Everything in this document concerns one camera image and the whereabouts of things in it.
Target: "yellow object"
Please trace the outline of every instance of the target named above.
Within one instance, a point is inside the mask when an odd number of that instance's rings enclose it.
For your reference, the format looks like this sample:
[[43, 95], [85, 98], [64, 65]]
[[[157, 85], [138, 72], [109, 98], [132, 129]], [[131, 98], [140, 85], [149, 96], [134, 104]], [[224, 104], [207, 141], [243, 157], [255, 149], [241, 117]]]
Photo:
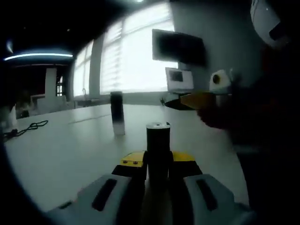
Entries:
[[144, 153], [144, 151], [129, 153], [121, 159], [120, 165], [142, 167]]
[[178, 151], [172, 151], [173, 161], [174, 162], [187, 162], [187, 161], [195, 161], [194, 157], [187, 153], [182, 153]]
[[181, 96], [180, 102], [192, 109], [206, 109], [216, 106], [216, 95], [210, 92], [197, 92]]

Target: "table surface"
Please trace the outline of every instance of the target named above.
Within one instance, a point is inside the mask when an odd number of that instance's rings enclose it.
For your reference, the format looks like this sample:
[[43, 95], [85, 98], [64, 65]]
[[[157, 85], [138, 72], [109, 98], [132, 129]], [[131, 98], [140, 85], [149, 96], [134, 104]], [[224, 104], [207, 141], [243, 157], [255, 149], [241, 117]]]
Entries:
[[171, 150], [193, 155], [203, 173], [227, 186], [237, 202], [248, 204], [246, 181], [227, 133], [206, 126], [195, 111], [163, 106], [124, 105], [124, 136], [115, 136], [110, 105], [54, 112], [18, 120], [38, 130], [6, 142], [8, 159], [21, 185], [42, 211], [75, 199], [101, 175], [111, 173], [130, 152], [146, 150], [146, 124], [170, 122]]

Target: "black cable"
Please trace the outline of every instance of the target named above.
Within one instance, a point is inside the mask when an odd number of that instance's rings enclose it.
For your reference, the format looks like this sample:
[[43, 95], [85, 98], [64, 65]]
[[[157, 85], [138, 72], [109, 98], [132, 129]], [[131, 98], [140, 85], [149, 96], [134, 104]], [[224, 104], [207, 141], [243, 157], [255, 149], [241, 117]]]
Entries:
[[28, 128], [21, 130], [19, 132], [17, 129], [13, 129], [11, 132], [3, 133], [4, 141], [6, 142], [14, 137], [19, 137], [19, 136], [23, 135], [25, 132], [27, 132], [28, 130], [36, 130], [39, 127], [45, 126], [47, 123], [48, 123], [48, 121], [44, 120], [44, 121], [41, 121], [38, 123], [31, 123]]

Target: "window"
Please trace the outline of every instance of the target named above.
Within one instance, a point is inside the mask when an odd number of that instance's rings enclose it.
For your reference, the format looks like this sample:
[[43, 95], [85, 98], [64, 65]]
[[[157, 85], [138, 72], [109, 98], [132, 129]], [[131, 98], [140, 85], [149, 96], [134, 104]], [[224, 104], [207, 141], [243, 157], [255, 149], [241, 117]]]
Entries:
[[90, 93], [90, 57], [94, 41], [91, 41], [77, 55], [74, 68], [73, 95], [83, 96]]
[[56, 96], [62, 96], [62, 77], [56, 85]]
[[152, 29], [174, 31], [167, 3], [134, 13], [108, 29], [101, 59], [100, 94], [116, 90], [167, 91], [165, 68], [178, 68], [178, 63], [152, 59]]

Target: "led light strip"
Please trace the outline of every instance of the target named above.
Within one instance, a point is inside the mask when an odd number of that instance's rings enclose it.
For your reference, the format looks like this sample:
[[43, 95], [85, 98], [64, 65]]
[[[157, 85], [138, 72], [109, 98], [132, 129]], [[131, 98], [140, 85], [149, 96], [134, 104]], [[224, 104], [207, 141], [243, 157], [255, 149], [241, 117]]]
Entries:
[[4, 61], [16, 59], [16, 58], [21, 58], [21, 57], [28, 57], [28, 56], [62, 56], [62, 57], [69, 57], [69, 58], [72, 58], [72, 57], [73, 57], [73, 55], [70, 55], [70, 54], [59, 54], [59, 53], [29, 53], [29, 54], [21, 54], [21, 55], [10, 56], [10, 57], [5, 58]]

